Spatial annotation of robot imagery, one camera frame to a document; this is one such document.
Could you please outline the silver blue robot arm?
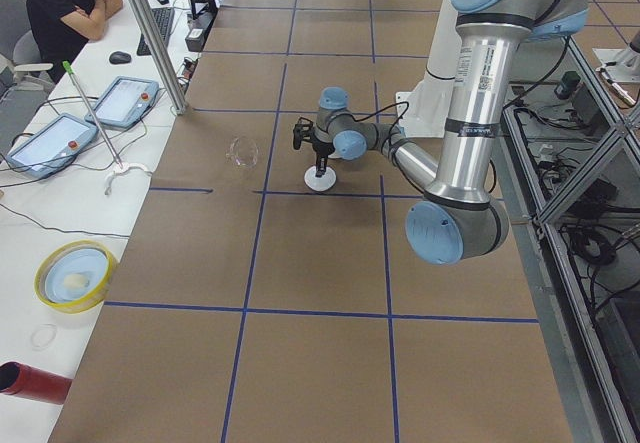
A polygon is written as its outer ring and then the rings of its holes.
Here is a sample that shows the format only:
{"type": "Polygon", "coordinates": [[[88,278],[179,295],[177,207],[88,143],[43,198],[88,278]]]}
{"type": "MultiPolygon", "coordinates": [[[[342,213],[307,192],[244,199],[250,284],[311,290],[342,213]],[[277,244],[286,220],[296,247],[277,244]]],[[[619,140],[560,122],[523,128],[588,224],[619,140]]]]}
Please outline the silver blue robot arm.
{"type": "Polygon", "coordinates": [[[407,214],[405,232],[413,251],[436,265],[488,254],[504,242],[508,217],[485,180],[516,51],[525,41],[578,32],[588,12],[588,0],[448,1],[457,12],[461,47],[439,158],[397,124],[357,120],[339,87],[324,89],[315,121],[298,122],[293,130],[295,146],[313,146],[316,162],[305,181],[318,192],[336,179],[330,155],[351,161],[378,151],[387,157],[422,191],[407,214]]]}

